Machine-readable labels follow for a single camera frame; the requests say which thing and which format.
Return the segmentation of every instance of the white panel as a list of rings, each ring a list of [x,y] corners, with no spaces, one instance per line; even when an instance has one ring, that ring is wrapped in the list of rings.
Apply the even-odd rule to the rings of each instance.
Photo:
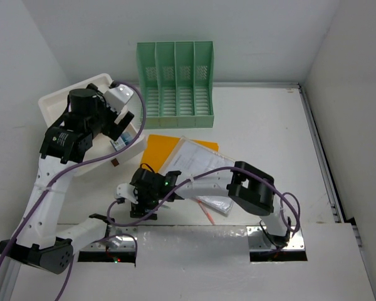
[[[139,228],[136,268],[75,263],[61,300],[374,300],[349,224],[307,225],[308,262],[286,263],[250,263],[240,230],[164,228]],[[12,300],[53,300],[64,277],[22,266]]]
[[[342,1],[306,90],[376,291],[376,0]]]
[[[138,102],[128,103],[139,116]],[[214,88],[212,129],[146,130],[145,135],[161,134],[215,141],[222,154],[246,161],[272,175],[280,191],[291,191],[301,203],[304,223],[333,223],[333,215],[321,176],[298,89]],[[74,178],[66,195],[59,223],[80,223],[92,213],[106,214],[121,182],[130,182],[141,156],[123,166],[108,162]],[[201,208],[191,200],[176,200],[171,209],[160,209],[157,221],[148,224],[209,224]],[[123,223],[130,205],[113,207],[112,214]],[[211,211],[216,224],[255,224],[259,218],[236,204],[225,217]]]
[[[24,4],[0,1],[0,240],[19,223],[38,170],[38,99],[66,85]]]
[[[136,80],[136,43],[213,40],[214,76],[305,79],[339,0],[23,0],[73,81]]]

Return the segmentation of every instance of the gray wall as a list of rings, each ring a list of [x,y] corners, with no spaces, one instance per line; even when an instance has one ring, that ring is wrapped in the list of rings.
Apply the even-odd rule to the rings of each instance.
[[[376,0],[343,0],[306,91],[376,291]]]
[[[0,240],[25,210],[46,128],[39,97],[69,84],[21,0],[0,1]]]
[[[305,79],[339,0],[23,0],[71,80],[137,80],[138,41],[213,40],[214,78]]]

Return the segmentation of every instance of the white tray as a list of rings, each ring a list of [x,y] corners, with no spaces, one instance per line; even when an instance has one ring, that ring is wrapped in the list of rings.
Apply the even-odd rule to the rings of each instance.
[[[46,125],[49,127],[53,124],[53,122],[64,112],[64,109],[67,104],[67,95],[68,92],[72,89],[76,88],[86,88],[89,83],[94,83],[99,90],[104,93],[108,90],[108,86],[112,83],[112,78],[108,74],[100,74],[95,77],[89,78],[84,80],[83,82],[76,83],[72,86],[54,92],[52,94],[46,95],[39,99],[39,108],[43,114],[44,121]],[[116,120],[118,122],[128,111],[127,106],[125,106]],[[137,134],[137,129],[132,125],[129,124],[128,127],[125,129],[132,137]],[[135,157],[137,154],[143,152],[146,149],[146,138],[142,134],[135,143],[130,146],[125,152],[116,156],[117,161],[121,164],[125,161],[130,160],[131,158]],[[99,134],[93,140],[93,147],[89,149],[84,157],[84,161],[94,159],[97,157],[105,156],[114,152],[114,148],[110,143],[110,138],[104,136],[103,134]],[[75,176],[80,176],[99,165],[103,164],[108,160],[100,161],[97,163],[89,164],[87,166],[80,167],[76,172]]]

